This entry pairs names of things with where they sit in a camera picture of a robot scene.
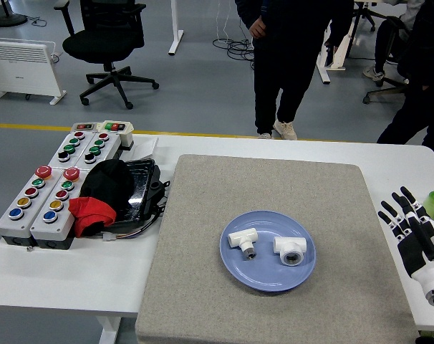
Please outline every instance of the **white pipe fitting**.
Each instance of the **white pipe fitting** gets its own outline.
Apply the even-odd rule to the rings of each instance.
[[[274,253],[279,253],[282,264],[295,267],[303,262],[307,250],[306,238],[275,236]]]
[[[243,252],[244,258],[253,259],[257,255],[254,249],[253,242],[259,239],[259,235],[255,228],[244,229],[243,231],[235,231],[228,235],[228,243],[231,248],[239,246]]]

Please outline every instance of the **robotic hand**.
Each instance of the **robotic hand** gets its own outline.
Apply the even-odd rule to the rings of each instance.
[[[397,238],[406,272],[420,283],[425,298],[434,306],[434,221],[404,186],[400,190],[403,196],[394,192],[392,197],[402,208],[403,216],[386,201],[381,205],[393,220],[382,211],[378,216]]]

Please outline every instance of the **yellow floor line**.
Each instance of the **yellow floor line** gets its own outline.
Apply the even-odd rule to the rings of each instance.
[[[9,124],[0,123],[1,129],[22,129],[22,130],[48,130],[48,131],[70,131],[71,127],[59,127],[56,125],[29,125],[29,124]],[[247,135],[224,135],[224,134],[203,134],[203,133],[176,133],[168,131],[149,131],[149,130],[134,130],[133,134],[143,135],[176,135],[176,136],[200,136],[207,138],[255,138],[256,136]],[[316,140],[316,139],[300,139],[307,141],[325,141],[325,142],[345,142],[332,140]]]

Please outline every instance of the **black jacket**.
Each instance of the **black jacket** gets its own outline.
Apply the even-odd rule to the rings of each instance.
[[[330,20],[329,42],[339,46],[347,34],[354,9],[353,0],[235,0],[247,28],[261,16],[266,37],[254,39],[260,49],[305,49],[319,53]]]
[[[410,83],[434,85],[434,0],[420,8],[397,69]]]

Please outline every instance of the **white sneaker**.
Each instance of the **white sneaker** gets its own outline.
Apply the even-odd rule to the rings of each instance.
[[[264,140],[270,140],[270,139],[272,139],[270,133],[260,134],[260,135],[259,135],[259,138],[264,139]]]
[[[386,74],[384,72],[376,73],[375,65],[373,65],[373,66],[366,67],[363,70],[363,75],[365,77],[369,77],[371,80],[375,82],[381,82],[383,77],[385,77]]]
[[[276,120],[273,128],[279,133],[283,140],[298,140],[294,131],[293,122],[284,123]]]

